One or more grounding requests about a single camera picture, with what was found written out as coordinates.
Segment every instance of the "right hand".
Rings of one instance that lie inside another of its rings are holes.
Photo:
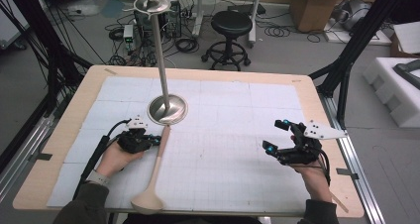
[[[311,199],[326,202],[333,201],[327,178],[319,164],[319,160],[308,165],[297,164],[291,165],[291,167],[302,175]]]

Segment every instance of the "spoon handle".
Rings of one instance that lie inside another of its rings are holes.
[[[160,140],[160,145],[159,145],[158,153],[157,153],[157,156],[160,158],[163,155],[164,148],[166,147],[167,139],[169,139],[169,132],[170,132],[169,125],[164,126],[163,132],[161,133],[161,140]]]
[[[161,133],[160,145],[157,153],[157,160],[155,162],[154,172],[152,174],[151,181],[149,182],[149,189],[155,189],[157,179],[158,179],[158,170],[160,168],[160,160],[163,155],[164,148],[166,147],[167,139],[169,138],[170,127],[168,125],[164,126],[163,132]]]

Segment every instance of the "electronic equipment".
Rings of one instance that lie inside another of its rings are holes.
[[[117,142],[125,152],[135,154],[160,144],[161,136],[145,135],[148,125],[140,117],[131,120],[127,127],[129,130],[122,132]]]
[[[363,0],[343,0],[334,7],[331,18],[344,29],[353,32],[370,9],[370,4]]]
[[[143,14],[138,11],[134,11],[134,17],[136,19],[136,24],[139,29],[139,34],[141,38],[148,38],[152,34],[152,22],[149,19],[148,15]]]
[[[129,24],[124,26],[124,44],[126,45],[127,51],[133,52],[136,50],[136,40],[134,34],[134,26]]]
[[[275,157],[282,165],[290,166],[297,164],[308,165],[323,157],[325,161],[324,174],[330,184],[330,164],[327,154],[322,151],[322,145],[319,140],[337,139],[347,137],[347,133],[339,131],[331,127],[324,126],[310,121],[310,125],[306,127],[303,123],[295,124],[288,120],[275,120],[274,126],[282,130],[293,133],[294,148],[279,149],[278,146],[262,141],[262,147],[265,153]]]
[[[178,0],[170,0],[170,11],[159,15],[162,31],[168,38],[181,37],[181,6]]]

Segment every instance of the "wooden spoon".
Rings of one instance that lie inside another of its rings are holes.
[[[151,181],[149,182],[148,188],[142,193],[132,198],[131,203],[133,208],[145,215],[151,215],[160,212],[163,209],[163,202],[156,194],[156,184],[158,178],[158,169],[160,167],[161,157],[163,155],[164,148],[166,147],[167,139],[169,138],[170,127],[164,126],[161,134],[161,141],[157,153],[157,160],[155,162],[154,172],[152,174]]]

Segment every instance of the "white grid paper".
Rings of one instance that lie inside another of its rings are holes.
[[[299,174],[265,154],[263,140],[294,146],[276,119],[305,122],[293,86],[238,81],[169,79],[169,93],[185,98],[188,114],[171,126],[157,178],[157,195],[169,211],[302,213],[309,197]],[[48,206],[71,200],[101,134],[139,114],[148,134],[162,126],[147,115],[161,95],[158,78],[108,77],[67,154]],[[114,132],[120,133],[123,128]],[[117,173],[106,207],[132,209],[130,199],[146,189],[158,148]]]

